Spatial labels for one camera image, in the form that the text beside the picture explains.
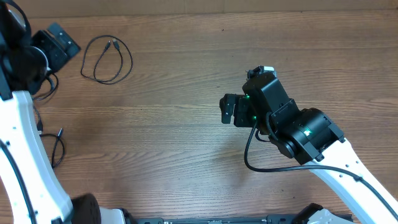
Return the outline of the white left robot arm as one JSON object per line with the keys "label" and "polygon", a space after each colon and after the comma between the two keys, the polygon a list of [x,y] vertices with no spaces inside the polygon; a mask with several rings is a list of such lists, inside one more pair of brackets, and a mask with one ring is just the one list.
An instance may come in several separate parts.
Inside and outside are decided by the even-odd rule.
{"label": "white left robot arm", "polygon": [[1,1],[1,180],[14,223],[129,223],[92,194],[71,199],[57,180],[35,123],[42,83],[80,47],[56,23],[33,34],[23,10]]}

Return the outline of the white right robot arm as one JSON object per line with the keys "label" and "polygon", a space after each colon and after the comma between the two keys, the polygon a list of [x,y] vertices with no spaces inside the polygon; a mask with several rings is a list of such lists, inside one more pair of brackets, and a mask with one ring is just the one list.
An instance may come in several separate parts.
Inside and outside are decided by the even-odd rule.
{"label": "white right robot arm", "polygon": [[[254,172],[309,170],[320,178],[361,223],[397,223],[397,200],[370,173],[344,132],[324,112],[299,109],[273,67],[247,71],[243,94],[220,99],[221,122],[251,128],[244,163]],[[296,166],[258,168],[248,160],[251,139],[266,135],[267,142],[297,161]]]}

